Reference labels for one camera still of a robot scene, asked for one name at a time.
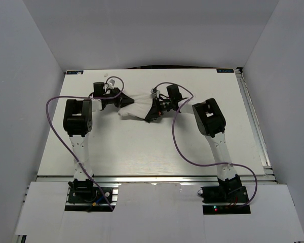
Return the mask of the white green-sleeved t-shirt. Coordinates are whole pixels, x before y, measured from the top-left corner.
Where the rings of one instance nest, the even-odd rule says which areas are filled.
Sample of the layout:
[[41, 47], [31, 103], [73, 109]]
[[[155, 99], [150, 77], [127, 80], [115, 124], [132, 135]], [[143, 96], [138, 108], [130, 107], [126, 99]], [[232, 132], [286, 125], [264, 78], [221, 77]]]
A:
[[132, 98], [134, 103], [120, 108], [118, 110], [118, 115], [121, 117], [131, 116], [145, 119], [153, 104], [152, 94], [141, 91], [125, 91], [125, 95]]

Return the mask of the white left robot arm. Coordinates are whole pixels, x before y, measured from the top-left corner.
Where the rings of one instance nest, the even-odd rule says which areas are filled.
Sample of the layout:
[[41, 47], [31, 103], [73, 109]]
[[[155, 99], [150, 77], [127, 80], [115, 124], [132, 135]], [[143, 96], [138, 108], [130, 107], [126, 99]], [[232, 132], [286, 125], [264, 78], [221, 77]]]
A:
[[63, 118], [63, 128], [71, 141], [74, 159], [74, 177], [69, 186], [76, 196], [84, 201], [91, 202], [97, 196], [97, 189], [91, 180], [93, 171], [89, 159], [89, 133], [93, 127], [93, 102], [98, 101], [98, 110], [103, 110], [107, 105], [113, 104], [117, 108], [123, 108], [133, 104], [134, 99], [125, 95], [119, 88], [114, 87], [115, 81], [95, 82], [93, 93], [88, 99], [66, 101]]

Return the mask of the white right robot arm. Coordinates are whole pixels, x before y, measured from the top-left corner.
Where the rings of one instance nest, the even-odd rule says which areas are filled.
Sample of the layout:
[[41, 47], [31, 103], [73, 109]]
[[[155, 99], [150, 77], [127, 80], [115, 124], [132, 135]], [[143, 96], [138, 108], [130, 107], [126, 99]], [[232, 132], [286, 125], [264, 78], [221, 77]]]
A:
[[194, 100], [193, 94], [184, 97], [179, 91], [179, 85], [169, 84], [168, 95], [164, 96], [155, 87], [151, 90], [152, 105], [145, 117], [151, 122], [161, 117], [165, 111], [174, 110], [176, 114], [192, 114], [195, 118], [199, 132], [206, 138], [214, 157], [219, 183], [219, 197], [225, 201], [232, 201], [242, 183], [235, 170], [225, 140], [226, 120], [214, 98], [203, 102]]

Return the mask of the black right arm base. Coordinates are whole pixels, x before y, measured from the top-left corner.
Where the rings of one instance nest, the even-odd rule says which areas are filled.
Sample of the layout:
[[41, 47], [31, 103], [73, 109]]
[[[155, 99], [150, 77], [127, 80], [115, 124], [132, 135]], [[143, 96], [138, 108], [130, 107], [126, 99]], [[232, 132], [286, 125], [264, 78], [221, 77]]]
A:
[[249, 205], [242, 207], [249, 201], [245, 186], [231, 193], [226, 193], [220, 186], [204, 186], [197, 194], [202, 198], [203, 215], [251, 214]]

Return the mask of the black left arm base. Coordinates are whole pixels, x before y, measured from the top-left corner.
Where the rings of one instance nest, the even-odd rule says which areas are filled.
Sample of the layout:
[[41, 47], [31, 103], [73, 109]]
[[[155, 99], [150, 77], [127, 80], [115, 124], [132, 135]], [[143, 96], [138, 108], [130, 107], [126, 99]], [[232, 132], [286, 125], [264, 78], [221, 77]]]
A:
[[118, 188], [101, 187], [89, 179], [68, 182], [68, 193], [64, 210], [66, 212], [112, 212], [116, 206]]

